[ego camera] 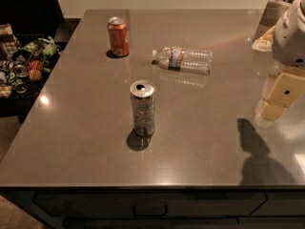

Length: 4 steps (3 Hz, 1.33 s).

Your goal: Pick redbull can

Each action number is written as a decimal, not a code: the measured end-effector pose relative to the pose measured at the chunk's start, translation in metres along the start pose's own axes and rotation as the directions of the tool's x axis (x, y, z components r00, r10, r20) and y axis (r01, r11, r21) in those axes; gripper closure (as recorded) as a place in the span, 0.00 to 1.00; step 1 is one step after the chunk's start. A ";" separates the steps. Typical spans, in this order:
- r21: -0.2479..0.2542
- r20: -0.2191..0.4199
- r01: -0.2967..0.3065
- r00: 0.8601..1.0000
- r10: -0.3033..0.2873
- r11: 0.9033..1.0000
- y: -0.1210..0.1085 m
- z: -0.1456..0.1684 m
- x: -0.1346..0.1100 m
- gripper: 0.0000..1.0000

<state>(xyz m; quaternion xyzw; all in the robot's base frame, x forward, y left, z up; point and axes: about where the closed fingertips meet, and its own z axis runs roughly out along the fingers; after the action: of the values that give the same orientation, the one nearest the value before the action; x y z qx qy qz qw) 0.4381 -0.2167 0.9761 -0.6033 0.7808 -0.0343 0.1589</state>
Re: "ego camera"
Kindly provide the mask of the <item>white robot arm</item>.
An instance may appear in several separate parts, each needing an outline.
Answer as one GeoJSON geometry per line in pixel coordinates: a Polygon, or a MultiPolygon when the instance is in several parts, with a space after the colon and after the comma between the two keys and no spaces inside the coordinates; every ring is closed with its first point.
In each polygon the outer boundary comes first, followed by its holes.
{"type": "Polygon", "coordinates": [[[268,78],[257,113],[275,121],[305,93],[305,0],[294,0],[276,22],[272,50],[285,68],[268,78]]]}

